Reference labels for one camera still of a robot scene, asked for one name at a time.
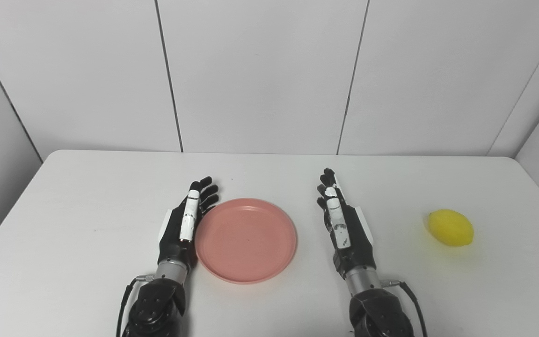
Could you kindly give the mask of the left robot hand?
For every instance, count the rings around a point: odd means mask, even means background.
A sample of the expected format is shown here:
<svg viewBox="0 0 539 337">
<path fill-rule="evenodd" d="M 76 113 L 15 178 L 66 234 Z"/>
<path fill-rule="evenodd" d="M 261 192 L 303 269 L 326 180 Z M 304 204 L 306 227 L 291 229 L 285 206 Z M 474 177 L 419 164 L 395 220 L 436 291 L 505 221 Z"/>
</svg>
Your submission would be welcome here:
<svg viewBox="0 0 539 337">
<path fill-rule="evenodd" d="M 171 210 L 159 241 L 157 263 L 179 262 L 190 271 L 197 264 L 195 233 L 219 201 L 219 187 L 207 176 L 191 183 L 187 196 Z"/>
</svg>

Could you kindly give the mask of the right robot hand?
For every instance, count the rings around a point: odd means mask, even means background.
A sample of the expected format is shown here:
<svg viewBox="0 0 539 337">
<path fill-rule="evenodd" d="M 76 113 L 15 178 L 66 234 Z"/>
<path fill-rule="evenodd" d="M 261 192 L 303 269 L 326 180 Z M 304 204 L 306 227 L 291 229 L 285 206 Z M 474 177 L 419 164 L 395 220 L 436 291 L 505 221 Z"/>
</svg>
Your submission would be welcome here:
<svg viewBox="0 0 539 337">
<path fill-rule="evenodd" d="M 376 269 L 373 246 L 362 226 L 357 210 L 349 205 L 336 181 L 335 172 L 329 167 L 320 176 L 317 186 L 320 197 L 317 204 L 323 211 L 325 227 L 335 249 L 332 261 L 342 278 L 349 271 Z"/>
</svg>

